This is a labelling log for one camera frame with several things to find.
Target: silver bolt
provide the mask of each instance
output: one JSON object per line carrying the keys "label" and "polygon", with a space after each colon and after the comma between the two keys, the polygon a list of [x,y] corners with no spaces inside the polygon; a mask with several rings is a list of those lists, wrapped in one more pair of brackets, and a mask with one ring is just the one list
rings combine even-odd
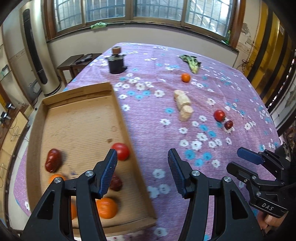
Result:
{"label": "silver bolt", "polygon": [[226,177],[224,177],[224,181],[229,183],[229,182],[231,182],[231,178],[226,176]]}
{"label": "silver bolt", "polygon": [[199,176],[200,175],[200,172],[197,171],[197,170],[193,170],[192,173],[191,173],[193,176]]}
{"label": "silver bolt", "polygon": [[56,177],[55,179],[54,179],[54,182],[55,183],[60,183],[62,181],[62,178],[61,177]]}
{"label": "silver bolt", "polygon": [[87,171],[87,172],[85,173],[85,175],[86,175],[87,177],[91,177],[93,174],[94,174],[93,171]]}

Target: cardboard tray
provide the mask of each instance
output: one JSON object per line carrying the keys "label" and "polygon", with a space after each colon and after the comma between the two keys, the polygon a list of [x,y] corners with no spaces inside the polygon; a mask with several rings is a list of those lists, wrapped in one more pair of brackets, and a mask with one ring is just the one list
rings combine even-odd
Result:
{"label": "cardboard tray", "polygon": [[[101,218],[105,235],[126,234],[155,225],[156,214],[110,83],[84,86],[42,100],[28,146],[27,186],[31,210],[49,185],[52,173],[45,170],[44,164],[50,149],[62,152],[63,165],[56,173],[72,179],[104,160],[116,142],[128,145],[130,157],[118,161],[115,169],[123,182],[122,190],[109,189],[104,196],[113,198],[119,207],[114,218]],[[72,223],[77,236],[77,218]]]}

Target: floor standing air conditioner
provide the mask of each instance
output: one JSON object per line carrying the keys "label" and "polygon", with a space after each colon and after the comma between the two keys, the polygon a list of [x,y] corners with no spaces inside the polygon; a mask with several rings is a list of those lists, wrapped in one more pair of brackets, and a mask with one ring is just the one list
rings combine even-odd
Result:
{"label": "floor standing air conditioner", "polygon": [[61,83],[48,52],[40,0],[30,1],[20,9],[20,23],[25,50],[34,75],[44,95],[52,95],[61,88]]}

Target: orange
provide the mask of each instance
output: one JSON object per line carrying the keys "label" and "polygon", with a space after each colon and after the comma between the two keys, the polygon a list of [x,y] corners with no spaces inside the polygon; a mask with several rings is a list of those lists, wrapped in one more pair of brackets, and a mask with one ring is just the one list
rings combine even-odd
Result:
{"label": "orange", "polygon": [[52,181],[53,181],[56,177],[61,177],[64,181],[67,180],[67,178],[65,178],[62,174],[53,174],[53,175],[50,176],[50,178],[48,179],[48,183],[51,184]]}
{"label": "orange", "polygon": [[188,83],[190,81],[190,74],[188,74],[188,73],[182,74],[181,79],[182,79],[183,82]]}
{"label": "orange", "polygon": [[111,198],[96,200],[96,206],[98,208],[99,216],[105,219],[113,218],[118,211],[116,202],[114,202]]}
{"label": "orange", "polygon": [[74,203],[71,202],[71,217],[72,220],[77,217],[77,208]]}

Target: tiled floor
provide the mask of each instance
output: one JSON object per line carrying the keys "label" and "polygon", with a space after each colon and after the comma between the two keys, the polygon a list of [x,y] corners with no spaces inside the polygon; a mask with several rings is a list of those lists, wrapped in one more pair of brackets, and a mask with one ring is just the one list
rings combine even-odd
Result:
{"label": "tiled floor", "polygon": [[[62,85],[61,89],[58,91],[61,92],[64,89],[64,86]],[[39,98],[38,98],[38,102],[35,105],[35,107],[39,107],[42,99],[44,98],[44,94],[43,92],[40,94]],[[29,116],[29,125],[32,125],[33,120],[35,118],[36,115],[36,110],[33,110],[32,114]],[[27,134],[26,134],[26,138],[24,138],[24,140],[22,140],[22,144],[20,146],[20,150],[17,153],[17,158],[12,170],[12,174],[11,174],[11,180],[10,180],[10,185],[9,185],[9,193],[8,193],[8,215],[9,215],[9,222],[10,222],[10,226],[13,229],[17,229],[17,230],[23,230],[29,217],[24,213],[23,210],[21,210],[21,208],[19,207],[19,205],[17,204],[14,194],[13,194],[13,190],[14,190],[14,184],[15,184],[15,179],[16,179],[16,175],[17,175],[17,171],[20,165],[20,161],[25,153],[25,150],[28,146],[28,141],[26,139],[30,138],[30,133],[31,133],[31,128],[28,130]]]}

